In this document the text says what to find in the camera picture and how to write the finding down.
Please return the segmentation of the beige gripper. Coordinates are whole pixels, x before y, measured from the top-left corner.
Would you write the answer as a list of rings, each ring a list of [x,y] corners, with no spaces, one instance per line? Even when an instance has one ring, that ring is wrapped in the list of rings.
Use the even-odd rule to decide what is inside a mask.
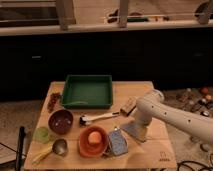
[[[133,124],[133,135],[134,137],[140,141],[145,142],[146,141],[146,135],[147,135],[148,128],[146,125],[135,121]]]

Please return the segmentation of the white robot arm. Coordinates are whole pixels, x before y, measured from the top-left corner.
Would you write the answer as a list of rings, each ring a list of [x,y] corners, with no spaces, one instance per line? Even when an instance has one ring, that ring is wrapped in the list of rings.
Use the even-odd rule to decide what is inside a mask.
[[[139,97],[136,100],[137,121],[148,126],[152,118],[157,118],[209,145],[213,145],[212,118],[167,106],[163,101],[163,93],[156,89]]]

